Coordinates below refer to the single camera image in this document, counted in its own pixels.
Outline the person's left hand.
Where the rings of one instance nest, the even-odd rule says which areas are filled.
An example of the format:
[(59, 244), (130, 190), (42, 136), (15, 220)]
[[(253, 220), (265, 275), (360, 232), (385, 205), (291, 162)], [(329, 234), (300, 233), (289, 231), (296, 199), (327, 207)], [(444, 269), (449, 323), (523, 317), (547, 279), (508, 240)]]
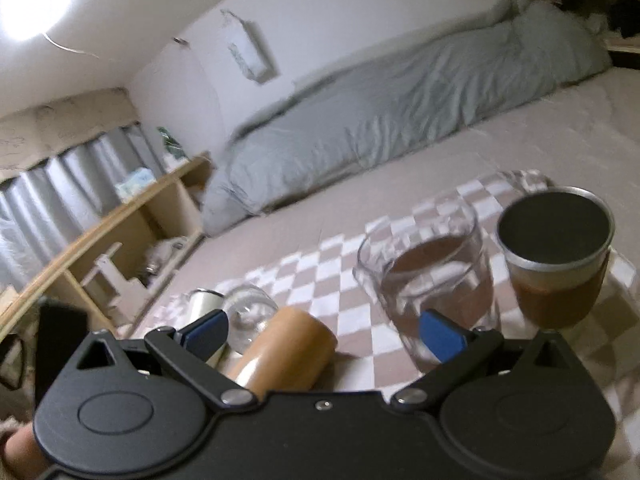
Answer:
[(1, 422), (1, 478), (32, 480), (51, 466), (38, 446), (31, 422)]

